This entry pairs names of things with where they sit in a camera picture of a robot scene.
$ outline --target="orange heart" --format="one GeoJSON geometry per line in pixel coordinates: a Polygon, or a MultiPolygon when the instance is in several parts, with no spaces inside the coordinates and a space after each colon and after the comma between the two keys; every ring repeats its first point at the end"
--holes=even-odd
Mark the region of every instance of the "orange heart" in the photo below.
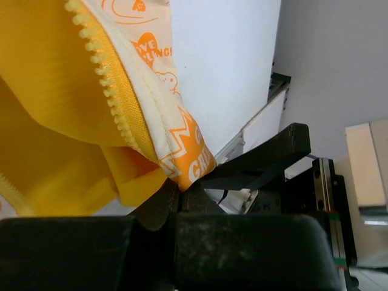
{"type": "Polygon", "coordinates": [[[142,57],[142,59],[152,69],[154,60],[153,53],[156,53],[156,51],[158,50],[158,42],[156,41],[155,36],[150,32],[146,32],[145,34],[140,36],[138,42],[131,42],[135,46],[135,49],[142,57]]]}

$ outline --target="gray wall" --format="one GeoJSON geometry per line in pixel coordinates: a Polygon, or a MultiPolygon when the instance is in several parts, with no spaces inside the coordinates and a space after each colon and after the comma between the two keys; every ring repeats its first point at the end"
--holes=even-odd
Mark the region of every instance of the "gray wall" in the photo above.
{"type": "Polygon", "coordinates": [[[343,158],[345,126],[388,117],[388,0],[283,0],[277,41],[281,128],[308,124],[314,155],[343,158]]]}

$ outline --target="white board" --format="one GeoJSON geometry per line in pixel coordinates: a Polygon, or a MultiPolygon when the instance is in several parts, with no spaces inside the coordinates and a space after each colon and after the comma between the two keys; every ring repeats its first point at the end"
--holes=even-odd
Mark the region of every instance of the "white board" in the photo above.
{"type": "Polygon", "coordinates": [[[268,97],[281,0],[171,0],[182,98],[217,154],[268,97]]]}

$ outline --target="zipper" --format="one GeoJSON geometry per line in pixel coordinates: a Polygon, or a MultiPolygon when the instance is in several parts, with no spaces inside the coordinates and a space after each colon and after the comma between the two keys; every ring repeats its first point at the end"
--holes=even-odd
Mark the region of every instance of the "zipper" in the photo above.
{"type": "Polygon", "coordinates": [[[0,195],[2,195],[5,200],[12,205],[18,216],[36,216],[36,211],[27,198],[25,198],[20,191],[12,185],[3,173],[0,173],[0,190],[0,195]]]}
{"type": "Polygon", "coordinates": [[[132,92],[133,89],[131,85],[128,88],[125,82],[116,80],[116,78],[119,78],[119,73],[115,73],[115,65],[110,66],[110,56],[105,52],[109,39],[102,37],[101,32],[98,32],[101,30],[95,26],[98,21],[93,19],[94,16],[80,0],[67,1],[65,9],[76,14],[73,17],[73,23],[82,26],[82,29],[79,31],[79,36],[89,40],[85,45],[85,49],[94,53],[90,60],[98,65],[95,72],[102,77],[99,83],[104,88],[103,92],[107,98],[110,113],[114,117],[114,122],[117,124],[117,129],[121,132],[121,136],[131,148],[144,155],[133,136],[119,96],[119,92],[132,92]]]}

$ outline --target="black mechanical component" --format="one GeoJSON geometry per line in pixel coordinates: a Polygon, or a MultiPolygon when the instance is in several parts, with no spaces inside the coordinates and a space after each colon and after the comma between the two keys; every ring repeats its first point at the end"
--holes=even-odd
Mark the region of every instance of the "black mechanical component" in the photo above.
{"type": "Polygon", "coordinates": [[[226,215],[204,191],[278,191],[285,213],[311,214],[315,197],[284,180],[308,153],[293,124],[184,193],[167,180],[130,216],[1,221],[0,290],[341,290],[326,212],[226,215]]]}

